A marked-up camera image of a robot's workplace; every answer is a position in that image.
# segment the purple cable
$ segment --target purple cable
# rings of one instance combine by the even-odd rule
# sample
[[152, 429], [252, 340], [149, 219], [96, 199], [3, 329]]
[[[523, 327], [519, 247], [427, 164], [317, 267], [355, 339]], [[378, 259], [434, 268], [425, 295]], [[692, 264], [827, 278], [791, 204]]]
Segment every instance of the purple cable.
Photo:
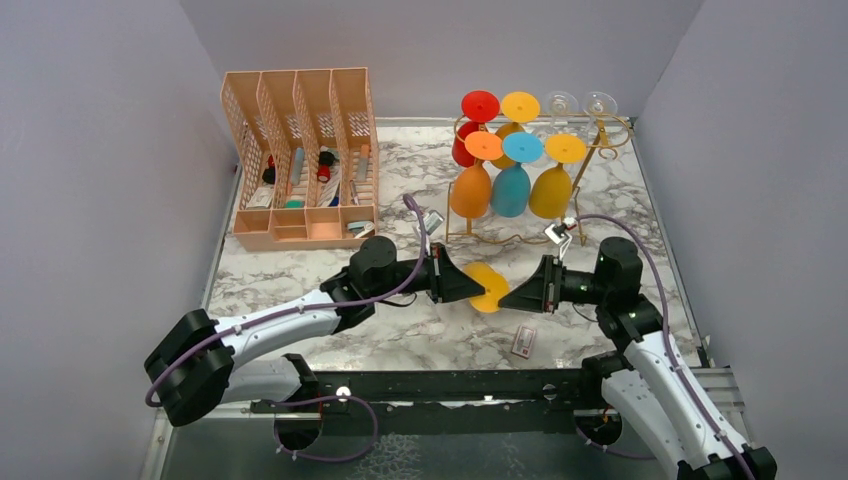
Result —
[[[403, 203], [406, 207], [415, 213], [415, 216], [418, 218], [418, 230], [421, 234], [421, 249], [418, 254], [418, 261], [415, 262], [415, 267], [412, 269], [412, 272], [409, 273], [409, 276], [406, 277], [406, 280], [401, 282], [400, 285], [395, 287], [390, 292], [384, 293], [382, 295], [378, 295], [372, 298], [366, 298], [363, 300], [355, 300], [351, 302], [335, 302], [335, 303], [314, 303], [311, 305], [303, 306], [303, 311], [311, 311], [311, 310], [323, 310], [327, 308], [346, 308], [346, 307], [359, 307], [362, 305], [369, 305], [372, 303], [379, 302], [381, 300], [385, 300], [393, 295], [396, 295], [398, 292], [407, 287], [412, 281], [415, 279], [415, 276], [418, 275], [418, 271], [421, 269], [421, 265], [424, 264], [424, 258], [427, 256], [427, 245], [426, 245], [426, 235], [427, 229], [424, 228], [424, 214], [421, 213], [421, 208], [418, 206], [418, 203], [415, 202], [415, 199], [412, 198], [412, 195], [407, 193], [403, 194]], [[298, 307], [287, 308], [285, 310], [280, 310], [279, 312], [269, 313], [268, 315], [261, 316], [259, 318], [255, 318], [249, 322], [244, 322], [241, 324], [241, 328], [243, 330], [247, 330], [248, 328], [255, 327], [256, 325], [260, 325], [269, 320], [274, 320], [275, 318], [280, 318], [286, 315], [290, 315], [292, 313], [299, 312]], [[171, 365], [169, 365], [162, 374], [156, 377], [156, 380], [153, 381], [153, 384], [147, 390], [147, 394], [144, 396], [144, 403], [149, 407], [161, 407], [162, 402], [156, 402], [153, 400], [153, 395], [156, 393], [156, 390], [162, 386], [162, 383], [165, 382], [165, 379], [168, 378], [169, 375], [174, 373], [174, 370], [179, 368], [186, 360], [193, 357], [197, 352], [203, 350], [211, 343], [214, 343], [228, 335], [232, 335], [235, 333], [235, 328], [230, 327], [226, 330], [222, 330], [214, 335], [204, 338], [199, 343], [195, 344], [193, 347], [186, 350], [185, 353], [179, 356]]]
[[598, 450], [601, 450], [604, 453], [607, 453], [607, 454], [612, 455], [614, 457], [626, 458], [628, 460], [656, 460], [656, 458], [654, 458], [651, 455], [639, 455], [638, 453], [624, 452], [624, 451], [621, 451], [621, 450], [616, 450], [614, 448], [610, 448], [606, 445], [601, 445], [600, 443], [597, 443], [595, 441], [590, 440], [589, 437], [587, 437], [586, 434], [583, 433], [583, 430], [580, 430], [580, 427], [576, 427], [576, 428], [577, 428], [577, 435], [580, 435], [580, 438], [582, 438], [583, 440], [586, 440], [587, 445], [591, 445], [591, 446], [597, 448]]
[[351, 460], [356, 460], [357, 458], [365, 455], [372, 448], [374, 448], [374, 445], [377, 443], [377, 437], [379, 436], [379, 427], [377, 425], [377, 413], [374, 412], [374, 409], [371, 408], [371, 405], [369, 405], [368, 402], [366, 402], [365, 400], [363, 400], [359, 397], [353, 397], [353, 396], [349, 396], [349, 395], [344, 395], [344, 396], [342, 396], [342, 395], [328, 395], [326, 397], [310, 398], [309, 400], [301, 400], [299, 402], [272, 402], [272, 404], [276, 405], [278, 407], [302, 407], [304, 405], [311, 405], [313, 403], [321, 403], [321, 402], [328, 402], [330, 400], [341, 400], [341, 399], [352, 400], [352, 401], [362, 405], [363, 407], [365, 407], [365, 410], [368, 411], [368, 415], [371, 416], [371, 424], [374, 425], [374, 430], [371, 432], [371, 439], [368, 441], [368, 445], [365, 445], [365, 447], [362, 450], [360, 450], [356, 453], [350, 454], [350, 455], [346, 455], [344, 457], [321, 457], [321, 456], [318, 456], [318, 455], [311, 455], [311, 454], [308, 454], [308, 453], [300, 453], [300, 450], [295, 450], [295, 451], [289, 450], [288, 448], [286, 448], [282, 444], [282, 442], [280, 441], [280, 437], [277, 436], [277, 432], [275, 431], [274, 432], [274, 441], [277, 442], [277, 447], [278, 447], [277, 453], [279, 453], [279, 452], [288, 453], [289, 455], [293, 456], [293, 458], [292, 458], [293, 460], [296, 460], [299, 457], [299, 458], [305, 458], [307, 460], [315, 460], [315, 461], [324, 462], [324, 463], [344, 463], [344, 462], [349, 462]]
[[[663, 345], [665, 346], [665, 351], [668, 354], [668, 359], [671, 362], [674, 371], [677, 373], [677, 378], [679, 378], [680, 383], [683, 384], [683, 388], [686, 389], [686, 392], [689, 394], [689, 397], [692, 399], [692, 402], [694, 402], [695, 406], [698, 407], [698, 411], [701, 412], [701, 415], [703, 415], [703, 417], [707, 420], [707, 423], [710, 424], [710, 428], [713, 429], [713, 432], [716, 435], [719, 435], [719, 432], [721, 432], [722, 428], [719, 426], [718, 422], [715, 421], [712, 415], [710, 415], [709, 410], [707, 410], [707, 406], [704, 405], [704, 402], [701, 401], [700, 397], [698, 397], [697, 392], [695, 392], [695, 387], [692, 385], [692, 383], [689, 382], [689, 378], [687, 378], [686, 375], [683, 374], [683, 370], [679, 368], [680, 362], [677, 361], [677, 357], [672, 354], [671, 340], [669, 339], [670, 332], [668, 324], [668, 299], [665, 296], [665, 289], [663, 288], [662, 280], [660, 279], [660, 272], [659, 269], [657, 269], [657, 264], [654, 263], [654, 257], [651, 256], [651, 252], [648, 251], [648, 247], [645, 246], [645, 242], [643, 242], [642, 239], [639, 238], [639, 235], [636, 234], [636, 232], [632, 228], [628, 227], [624, 222], [617, 218], [600, 213], [589, 213], [586, 215], [580, 215], [579, 217], [577, 217], [577, 221], [590, 220], [593, 218], [606, 220], [608, 222], [612, 222], [618, 225], [622, 230], [627, 232], [627, 234], [633, 238], [633, 241], [639, 247], [639, 250], [642, 250], [642, 254], [645, 255], [645, 259], [648, 260], [648, 265], [651, 267], [651, 272], [654, 274], [654, 281], [656, 281], [657, 283], [657, 289], [659, 289], [660, 303], [662, 304], [663, 311]], [[749, 467], [748, 463], [745, 462], [745, 459], [742, 458], [742, 454], [739, 452], [736, 446], [733, 445], [733, 442], [731, 442], [730, 439], [728, 439], [726, 436], [719, 436], [719, 438], [721, 438], [722, 443], [724, 443], [727, 449], [730, 450], [730, 453], [733, 454], [733, 458], [735, 458], [736, 461], [739, 463], [739, 466], [742, 468], [742, 471], [745, 472], [745, 476], [748, 477], [748, 480], [756, 480], [754, 472], [751, 471], [751, 467]]]

